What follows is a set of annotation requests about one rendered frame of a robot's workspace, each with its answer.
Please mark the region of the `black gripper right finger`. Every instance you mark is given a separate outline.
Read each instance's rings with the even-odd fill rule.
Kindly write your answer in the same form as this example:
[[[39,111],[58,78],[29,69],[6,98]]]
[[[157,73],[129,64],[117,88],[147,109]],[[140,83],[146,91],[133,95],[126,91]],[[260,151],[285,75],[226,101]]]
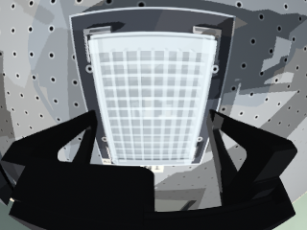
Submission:
[[[280,176],[297,154],[291,140],[213,109],[208,111],[206,125],[222,206],[237,203],[254,183]],[[220,130],[247,152],[239,171],[225,148]]]

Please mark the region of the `small white label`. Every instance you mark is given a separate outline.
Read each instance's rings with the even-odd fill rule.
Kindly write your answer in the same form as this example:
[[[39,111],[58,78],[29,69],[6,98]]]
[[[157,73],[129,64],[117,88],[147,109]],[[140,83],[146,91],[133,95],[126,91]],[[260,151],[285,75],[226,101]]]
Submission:
[[[140,166],[150,169],[154,173],[161,173],[163,172],[164,166]]]

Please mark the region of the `grey perforated base plate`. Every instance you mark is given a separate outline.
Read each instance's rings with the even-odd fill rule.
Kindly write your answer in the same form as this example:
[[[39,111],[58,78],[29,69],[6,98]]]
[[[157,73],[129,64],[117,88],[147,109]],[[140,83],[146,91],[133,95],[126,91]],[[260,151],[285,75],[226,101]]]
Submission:
[[[307,192],[307,0],[0,0],[0,160],[12,142],[86,112],[69,15],[169,7],[236,16],[218,112],[291,140],[280,174],[293,203]],[[208,142],[200,165],[154,173],[154,199],[222,206]]]

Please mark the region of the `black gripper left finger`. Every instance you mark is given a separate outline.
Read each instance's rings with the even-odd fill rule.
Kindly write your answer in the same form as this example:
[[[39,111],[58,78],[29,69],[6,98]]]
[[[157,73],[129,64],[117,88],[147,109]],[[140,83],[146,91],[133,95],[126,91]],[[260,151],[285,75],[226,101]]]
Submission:
[[[31,157],[59,160],[59,150],[85,130],[72,162],[90,164],[97,126],[95,110],[90,110],[69,121],[14,141],[7,151],[28,154]]]

